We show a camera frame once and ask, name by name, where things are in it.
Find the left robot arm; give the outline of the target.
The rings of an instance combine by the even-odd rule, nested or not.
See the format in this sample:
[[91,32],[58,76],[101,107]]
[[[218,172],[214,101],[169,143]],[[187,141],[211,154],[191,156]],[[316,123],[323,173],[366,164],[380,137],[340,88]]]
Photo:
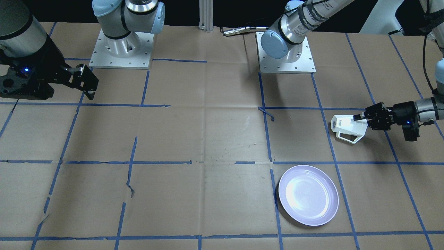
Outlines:
[[[350,0],[307,0],[294,9],[284,13],[261,37],[261,46],[265,53],[282,59],[304,41],[306,34],[315,30],[341,9],[351,3]],[[366,120],[372,130],[390,130],[393,124],[413,130],[419,124],[428,124],[431,120],[443,119],[443,60],[436,63],[435,79],[437,87],[432,88],[433,97],[420,101],[396,104],[385,107],[378,103],[353,116],[353,123]]]

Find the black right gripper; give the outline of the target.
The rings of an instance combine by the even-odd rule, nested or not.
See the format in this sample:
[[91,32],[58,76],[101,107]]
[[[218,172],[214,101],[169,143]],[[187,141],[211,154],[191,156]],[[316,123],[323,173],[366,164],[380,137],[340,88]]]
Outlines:
[[1,64],[9,66],[0,77],[2,98],[44,101],[54,95],[50,83],[57,83],[81,90],[92,101],[99,83],[87,65],[68,65],[49,35],[41,49],[25,57],[7,56],[1,45]]

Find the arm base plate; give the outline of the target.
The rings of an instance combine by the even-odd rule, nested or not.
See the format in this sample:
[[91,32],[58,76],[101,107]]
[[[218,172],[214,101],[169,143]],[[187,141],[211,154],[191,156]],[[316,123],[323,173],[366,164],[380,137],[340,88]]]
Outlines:
[[155,35],[132,32],[113,40],[101,30],[90,59],[89,67],[109,69],[149,69]]
[[274,59],[267,55],[263,50],[261,44],[262,35],[263,33],[256,34],[257,54],[261,73],[316,73],[316,67],[310,50],[308,37],[305,37],[302,45],[300,46],[299,53],[297,53],[297,50],[293,48],[289,51],[286,57]]

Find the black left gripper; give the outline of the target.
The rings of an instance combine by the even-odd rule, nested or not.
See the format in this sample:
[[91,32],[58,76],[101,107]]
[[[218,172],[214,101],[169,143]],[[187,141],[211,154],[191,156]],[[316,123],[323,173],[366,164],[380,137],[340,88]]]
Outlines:
[[397,124],[403,128],[417,129],[417,109],[413,101],[395,104],[386,107],[380,102],[365,109],[357,115],[353,115],[354,121],[367,120],[368,127],[372,130],[390,130],[390,126]]

